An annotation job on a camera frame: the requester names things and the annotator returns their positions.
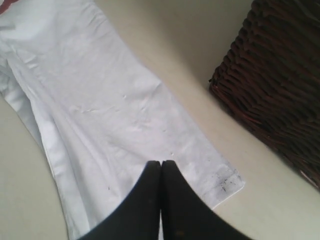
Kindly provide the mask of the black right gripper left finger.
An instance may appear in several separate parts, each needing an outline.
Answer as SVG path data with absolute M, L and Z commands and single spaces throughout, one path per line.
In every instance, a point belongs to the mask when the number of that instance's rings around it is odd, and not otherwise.
M 148 161 L 122 203 L 82 240 L 157 240 L 160 228 L 161 165 Z

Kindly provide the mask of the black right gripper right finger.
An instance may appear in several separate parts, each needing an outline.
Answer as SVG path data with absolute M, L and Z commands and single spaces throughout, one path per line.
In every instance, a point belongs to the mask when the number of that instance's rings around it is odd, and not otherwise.
M 194 192 L 173 160 L 161 165 L 159 201 L 165 240 L 248 240 Z

